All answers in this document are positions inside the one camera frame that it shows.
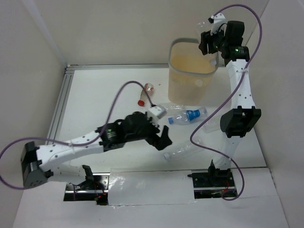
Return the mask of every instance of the trash bin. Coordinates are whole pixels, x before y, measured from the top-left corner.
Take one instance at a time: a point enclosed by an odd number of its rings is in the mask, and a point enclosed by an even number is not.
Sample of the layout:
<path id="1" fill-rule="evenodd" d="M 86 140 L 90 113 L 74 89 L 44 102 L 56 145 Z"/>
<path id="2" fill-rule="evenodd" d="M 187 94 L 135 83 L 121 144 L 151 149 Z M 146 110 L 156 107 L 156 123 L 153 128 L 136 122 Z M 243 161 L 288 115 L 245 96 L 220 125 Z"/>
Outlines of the trash bin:
<path id="1" fill-rule="evenodd" d="M 203 55 L 195 38 L 179 38 L 169 51 L 169 100 L 197 105 L 219 66 L 218 53 Z"/>

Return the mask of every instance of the white wall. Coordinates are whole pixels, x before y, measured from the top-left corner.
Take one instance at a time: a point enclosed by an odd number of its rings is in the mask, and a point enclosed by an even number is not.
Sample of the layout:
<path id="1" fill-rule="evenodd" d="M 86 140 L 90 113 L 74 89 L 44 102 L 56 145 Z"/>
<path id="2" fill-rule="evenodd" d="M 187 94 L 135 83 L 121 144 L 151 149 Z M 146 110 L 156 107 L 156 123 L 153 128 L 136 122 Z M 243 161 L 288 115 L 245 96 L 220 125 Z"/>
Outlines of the white wall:
<path id="1" fill-rule="evenodd" d="M 0 148 L 24 136 L 46 136 L 64 68 L 19 0 L 0 2 Z M 0 173 L 22 185 L 22 143 L 0 161 Z M 0 184 L 0 226 L 12 227 L 22 191 Z"/>
<path id="2" fill-rule="evenodd" d="M 198 22 L 232 3 L 262 15 L 268 0 L 34 0 L 69 64 L 167 63 L 170 43 L 195 37 Z M 245 9 L 228 9 L 229 19 L 246 23 L 245 41 L 255 19 Z"/>
<path id="3" fill-rule="evenodd" d="M 297 0 L 270 0 L 263 16 L 261 48 L 250 80 L 262 117 L 256 133 L 271 168 L 290 228 L 304 216 L 304 8 Z M 258 29 L 248 46 L 257 43 Z"/>

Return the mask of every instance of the small plastic bottle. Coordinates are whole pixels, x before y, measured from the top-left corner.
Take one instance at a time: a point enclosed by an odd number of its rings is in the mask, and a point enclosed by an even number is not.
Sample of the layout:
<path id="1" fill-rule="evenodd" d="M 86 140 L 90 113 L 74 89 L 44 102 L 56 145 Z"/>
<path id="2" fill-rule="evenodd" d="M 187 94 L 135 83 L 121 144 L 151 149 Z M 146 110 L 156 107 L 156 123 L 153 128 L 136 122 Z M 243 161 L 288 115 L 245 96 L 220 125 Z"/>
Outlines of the small plastic bottle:
<path id="1" fill-rule="evenodd" d="M 154 86 L 151 83 L 146 83 L 144 85 L 144 89 L 142 89 L 141 92 L 141 97 L 139 98 L 137 104 L 141 107 L 145 106 L 145 102 L 148 100 L 147 94 L 145 91 L 148 93 L 149 96 L 152 96 L 154 90 Z"/>
<path id="2" fill-rule="evenodd" d="M 172 103 L 172 102 L 162 103 L 160 105 L 166 109 L 166 111 L 167 111 L 166 115 L 175 115 L 178 112 L 186 110 L 184 105 L 175 104 L 175 103 Z"/>
<path id="3" fill-rule="evenodd" d="M 207 123 L 205 123 L 202 126 L 202 129 L 205 133 L 210 133 L 213 131 L 217 131 L 220 129 L 220 119 L 221 119 L 221 115 L 217 115 L 212 117 L 210 120 L 207 121 Z"/>
<path id="4" fill-rule="evenodd" d="M 202 145 L 202 139 L 198 136 L 194 137 L 193 141 L 198 145 Z M 168 162 L 171 162 L 184 159 L 202 150 L 202 148 L 192 144 L 190 140 L 187 140 L 184 143 L 177 145 L 170 152 L 165 153 L 163 156 Z"/>
<path id="5" fill-rule="evenodd" d="M 205 119 L 206 117 L 207 117 L 207 109 L 206 107 L 201 107 L 198 110 L 181 111 L 178 114 L 176 114 L 174 117 L 168 118 L 168 120 L 169 120 L 169 124 L 188 125 L 198 120 Z"/>

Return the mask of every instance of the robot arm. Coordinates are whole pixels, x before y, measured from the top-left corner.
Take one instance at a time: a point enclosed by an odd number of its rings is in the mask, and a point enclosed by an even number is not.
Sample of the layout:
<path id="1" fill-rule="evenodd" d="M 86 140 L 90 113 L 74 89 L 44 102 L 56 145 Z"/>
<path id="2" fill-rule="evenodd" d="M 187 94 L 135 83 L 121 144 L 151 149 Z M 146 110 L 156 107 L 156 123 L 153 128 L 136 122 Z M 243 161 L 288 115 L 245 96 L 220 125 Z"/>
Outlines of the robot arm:
<path id="1" fill-rule="evenodd" d="M 124 120 L 116 120 L 108 123 L 102 135 L 103 127 L 78 138 L 67 141 L 69 145 L 41 145 L 36 146 L 34 142 L 25 145 L 21 157 L 23 185 L 33 188 L 48 181 L 63 181 L 77 184 L 80 187 L 86 186 L 94 181 L 89 166 L 72 167 L 64 164 L 67 161 L 82 156 L 103 153 L 124 147 L 127 142 L 145 140 L 157 150 L 163 150 L 172 144 L 168 137 L 167 126 L 164 126 L 161 137 L 158 120 L 165 116 L 166 110 L 161 106 L 154 106 L 148 112 L 135 112 L 128 115 Z M 86 146 L 72 146 L 98 140 Z"/>
<path id="2" fill-rule="evenodd" d="M 248 67 L 246 68 L 249 50 L 242 46 L 244 23 L 227 22 L 222 13 L 209 18 L 209 22 L 213 24 L 212 29 L 201 33 L 199 48 L 203 55 L 221 52 L 228 70 L 231 92 L 236 89 L 245 73 L 242 84 L 231 99 L 231 110 L 222 115 L 220 120 L 220 128 L 223 132 L 223 144 L 220 151 L 232 158 L 241 139 L 259 120 L 261 110 L 256 109 L 251 95 L 249 70 Z M 226 32 L 224 32 L 224 24 L 227 24 Z M 225 170 L 230 168 L 231 161 L 219 156 L 214 161 L 214 165 Z"/>

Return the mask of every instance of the bottle cap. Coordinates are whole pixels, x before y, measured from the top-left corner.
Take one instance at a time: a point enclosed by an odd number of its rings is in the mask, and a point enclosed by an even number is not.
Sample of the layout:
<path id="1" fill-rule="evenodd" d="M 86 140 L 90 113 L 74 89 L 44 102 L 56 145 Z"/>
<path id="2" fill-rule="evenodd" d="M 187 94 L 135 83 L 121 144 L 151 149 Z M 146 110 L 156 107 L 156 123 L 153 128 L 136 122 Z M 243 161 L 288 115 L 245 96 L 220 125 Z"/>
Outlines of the bottle cap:
<path id="1" fill-rule="evenodd" d="M 144 101 L 142 101 L 142 100 L 139 100 L 139 101 L 137 102 L 137 104 L 138 104 L 139 106 L 141 106 L 141 107 L 144 107 Z"/>
<path id="2" fill-rule="evenodd" d="M 169 124 L 173 124 L 173 118 L 172 117 L 168 118 L 168 120 L 169 120 Z"/>

